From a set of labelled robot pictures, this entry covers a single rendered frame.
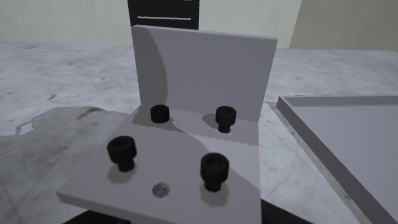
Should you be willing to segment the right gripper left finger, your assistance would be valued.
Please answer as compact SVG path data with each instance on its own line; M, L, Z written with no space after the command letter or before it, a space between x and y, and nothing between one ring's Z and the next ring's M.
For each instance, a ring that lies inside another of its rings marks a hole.
M131 224L130 221L87 210L62 224Z

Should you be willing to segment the grey l-shaped bracket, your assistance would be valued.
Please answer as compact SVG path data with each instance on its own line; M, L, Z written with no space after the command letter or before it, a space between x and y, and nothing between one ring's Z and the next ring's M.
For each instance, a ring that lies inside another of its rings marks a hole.
M60 202L140 224L262 224L258 121L278 38L131 26L141 104L55 191ZM154 123L150 110L169 108ZM236 110L221 133L216 110ZM107 145L134 139L135 167L121 172ZM221 190L207 191L201 159L229 161ZM158 188L169 193L155 197Z

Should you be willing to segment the black screw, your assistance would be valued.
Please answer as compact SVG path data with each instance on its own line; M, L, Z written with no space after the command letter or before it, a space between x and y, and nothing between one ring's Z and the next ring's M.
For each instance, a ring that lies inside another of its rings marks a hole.
M107 150L110 160L118 164L121 172L128 172L134 169L134 158L137 155L135 141L130 136L119 136L112 139Z
M150 110L154 123L165 123L170 119L169 108L165 105L155 105Z
M229 133L230 126L235 124L236 110L229 106L221 106L216 110L216 123L219 124L219 131L221 133Z
M221 190L221 184L228 178L229 161L220 153L208 153L201 159L200 175L205 188L210 192Z

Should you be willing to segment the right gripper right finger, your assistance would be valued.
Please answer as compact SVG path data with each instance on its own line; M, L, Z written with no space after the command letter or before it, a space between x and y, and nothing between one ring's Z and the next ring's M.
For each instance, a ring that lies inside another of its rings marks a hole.
M313 224L261 198L262 224Z

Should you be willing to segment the light grey shallow tray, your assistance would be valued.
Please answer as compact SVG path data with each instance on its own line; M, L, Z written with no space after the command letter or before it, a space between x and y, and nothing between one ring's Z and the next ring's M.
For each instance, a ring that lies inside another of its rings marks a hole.
M398 95L279 96L276 107L372 224L398 224Z

